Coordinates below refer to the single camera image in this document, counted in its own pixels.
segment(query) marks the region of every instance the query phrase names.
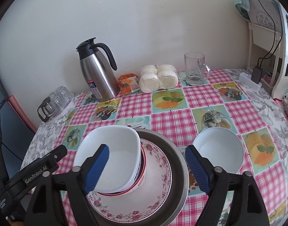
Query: stainless steel basin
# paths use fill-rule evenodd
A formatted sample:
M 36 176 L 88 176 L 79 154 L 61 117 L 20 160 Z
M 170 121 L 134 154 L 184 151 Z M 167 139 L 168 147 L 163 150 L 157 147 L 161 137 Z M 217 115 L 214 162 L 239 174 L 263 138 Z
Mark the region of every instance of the stainless steel basin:
M 179 149 L 168 138 L 148 129 L 135 128 L 135 130 L 140 138 L 156 144 L 167 156 L 172 170 L 172 185 L 166 201 L 157 212 L 142 221 L 128 223 L 128 226 L 167 226 L 180 213 L 187 199 L 189 189 L 187 165 Z M 94 209 L 93 213 L 101 226 L 127 226 L 126 223 L 113 222 L 100 216 Z

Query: glass mug handle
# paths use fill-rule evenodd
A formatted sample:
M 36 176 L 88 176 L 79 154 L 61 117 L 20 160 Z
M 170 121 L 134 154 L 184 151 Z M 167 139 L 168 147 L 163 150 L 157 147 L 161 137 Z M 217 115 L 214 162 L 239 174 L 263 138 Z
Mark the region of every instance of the glass mug handle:
M 207 80 L 211 75 L 211 69 L 205 63 L 202 63 L 200 65 L 200 72 L 201 72 L 202 76 L 205 78 L 205 80 Z

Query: table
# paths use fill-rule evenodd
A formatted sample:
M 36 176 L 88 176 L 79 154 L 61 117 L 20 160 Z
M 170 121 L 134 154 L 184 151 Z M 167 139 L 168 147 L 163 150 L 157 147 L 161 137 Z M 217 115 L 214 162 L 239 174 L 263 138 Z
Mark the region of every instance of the table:
M 189 86 L 183 80 L 185 73 L 178 73 L 180 81 L 174 89 L 118 94 L 105 103 L 98 103 L 90 92 L 79 94 L 71 112 L 54 123 L 40 125 L 22 168 L 64 144 L 68 154 L 58 163 L 56 173 L 68 172 L 82 139 L 91 130 L 105 125 L 149 128 L 168 137 L 183 151 L 206 128 L 202 119 L 220 113 L 219 126 L 233 131 L 243 144 L 245 155 L 239 173 L 246 170 L 253 173 L 271 225 L 282 225 L 288 217 L 288 119 L 282 105 L 273 101 L 263 88 L 255 92 L 238 80 L 243 71 L 213 69 L 211 77 L 200 86 Z M 61 195 L 68 223 L 76 225 L 66 192 Z M 225 224 L 232 197 L 233 192 L 229 192 L 219 225 Z M 171 225 L 193 226 L 207 199 L 190 174 L 187 201 Z

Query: floral plate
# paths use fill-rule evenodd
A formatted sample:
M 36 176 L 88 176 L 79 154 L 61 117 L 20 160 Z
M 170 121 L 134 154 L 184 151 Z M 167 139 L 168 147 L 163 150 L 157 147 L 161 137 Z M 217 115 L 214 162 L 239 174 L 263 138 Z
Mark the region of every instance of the floral plate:
M 120 196 L 94 191 L 87 195 L 92 207 L 103 217 L 120 223 L 141 221 L 154 214 L 165 202 L 171 188 L 171 167 L 155 144 L 141 139 L 146 154 L 146 178 L 137 190 Z

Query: black thermos handle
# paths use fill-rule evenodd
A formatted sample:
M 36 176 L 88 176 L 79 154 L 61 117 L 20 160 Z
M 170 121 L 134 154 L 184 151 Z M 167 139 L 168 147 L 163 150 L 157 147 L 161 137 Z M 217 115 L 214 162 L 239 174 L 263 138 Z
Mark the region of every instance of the black thermos handle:
M 109 47 L 107 45 L 105 45 L 104 43 L 96 43 L 96 44 L 90 46 L 89 49 L 94 49 L 95 47 L 100 47 L 106 52 L 110 66 L 113 68 L 113 70 L 117 70 L 118 68 L 117 68 L 115 59 L 114 59 L 113 54 L 111 53 Z
M 47 122 L 47 121 L 49 120 L 49 117 L 44 113 L 44 111 L 43 111 L 42 108 L 43 108 L 42 105 L 40 105 L 40 106 L 38 107 L 38 109 L 37 109 L 38 116 L 40 117 L 40 119 L 41 119 L 43 122 Z M 43 114 L 45 115 L 45 118 L 39 113 L 39 109 L 42 110 Z

